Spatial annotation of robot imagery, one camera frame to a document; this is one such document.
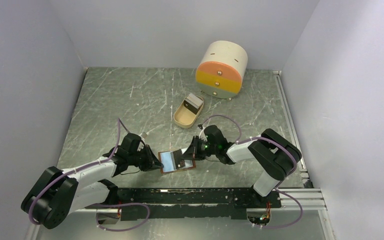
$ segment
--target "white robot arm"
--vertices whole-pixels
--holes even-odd
[[[152,152],[149,145],[144,144],[142,138],[134,133],[128,133],[117,146],[112,158],[108,161],[110,153],[104,154],[93,161],[81,166],[67,169],[58,169],[54,166],[47,168],[39,177],[30,192],[21,203],[21,209],[29,213],[35,198],[48,185],[64,175],[53,184],[33,207],[33,218],[48,229],[58,226],[68,214],[87,206],[103,203],[117,203],[118,187],[108,179],[119,175],[129,166],[138,167],[141,171],[160,169],[163,164]]]
[[[215,155],[223,164],[233,165],[244,160],[256,160],[264,171],[251,187],[261,197],[266,197],[273,188],[283,181],[294,169],[291,157],[295,163],[301,159],[301,152],[286,139],[272,129],[266,129],[258,138],[268,139],[269,143],[259,139],[248,139],[242,142],[228,142],[215,125],[206,127],[203,132],[205,139],[198,136],[192,138],[190,146],[182,149],[182,159],[204,160]],[[67,169],[49,167],[27,194],[21,204],[21,209],[29,213],[33,201],[52,181],[61,178],[33,206],[32,216],[48,229],[58,226],[68,214],[87,206],[102,203],[118,202],[118,187],[108,179],[119,175],[128,166],[136,166],[141,171],[150,171],[163,167],[149,145],[136,134],[128,133],[108,161],[110,153],[97,159],[96,164],[83,169],[82,166]]]
[[[228,165],[244,160],[258,161],[263,172],[252,189],[262,197],[267,196],[285,180],[287,175],[295,170],[296,163],[302,157],[298,148],[270,128],[261,136],[235,143],[228,142],[216,125],[207,126],[203,133],[203,138],[193,137],[182,158],[203,160],[215,155],[220,162]]]

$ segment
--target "floor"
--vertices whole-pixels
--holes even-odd
[[[195,125],[183,129],[173,122],[173,114],[189,93],[203,97],[204,108]],[[79,166],[107,153],[116,142],[117,117],[132,133],[147,133],[145,141],[157,155],[189,146],[192,137],[200,132],[196,126],[212,114],[235,119],[242,128],[242,139],[272,128],[291,140],[284,108],[271,71],[247,70],[240,93],[229,101],[202,93],[195,84],[192,68],[91,67],[57,167]],[[210,124],[217,125],[228,141],[238,136],[235,125],[224,118],[212,118]],[[125,173],[136,171],[137,168],[130,166]],[[261,172],[262,167],[256,161],[224,165],[205,160],[198,161],[192,170],[165,175],[158,170],[139,172],[110,180],[119,187],[132,188],[250,187]],[[280,187],[302,188],[299,171]]]

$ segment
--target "black bracket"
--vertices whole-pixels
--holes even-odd
[[[261,197],[251,188],[119,188],[121,203],[144,203],[150,208],[151,219],[218,218],[246,220],[247,209],[280,208],[279,193],[272,191]],[[121,221],[143,219],[143,207],[123,207]]]

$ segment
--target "round storage box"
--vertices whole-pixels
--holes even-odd
[[[230,41],[215,41],[196,69],[196,83],[206,94],[220,99],[236,96],[242,87],[247,52]]]

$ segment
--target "white panel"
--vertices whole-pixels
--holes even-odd
[[[57,163],[85,71],[47,0],[0,0],[0,240],[24,239],[20,204]]]
[[[103,156],[99,158],[99,160],[101,161],[105,159],[107,158]],[[62,170],[62,172],[66,173],[73,169],[74,168],[65,168]],[[77,182],[78,182],[77,189],[82,189],[88,185],[93,184],[94,182],[101,181],[103,179],[112,178],[115,172],[116,172],[116,164],[112,160],[109,160],[106,163],[101,163],[101,164],[86,168],[84,170],[77,171],[76,173],[69,175],[69,177],[77,179]]]
[[[254,183],[252,188],[261,196],[267,196],[279,183],[278,180],[271,177],[265,170],[263,170],[261,176]]]
[[[244,144],[234,144],[227,150],[227,156],[234,162],[240,162],[243,160],[257,160],[254,155],[248,149],[253,141],[246,142]]]
[[[384,239],[384,0],[321,0],[281,78],[337,239]]]
[[[110,190],[104,184],[95,182],[75,192],[68,214],[92,204],[100,204],[108,197]]]
[[[234,42],[248,68],[280,70],[319,0],[51,0],[89,67],[196,68]]]

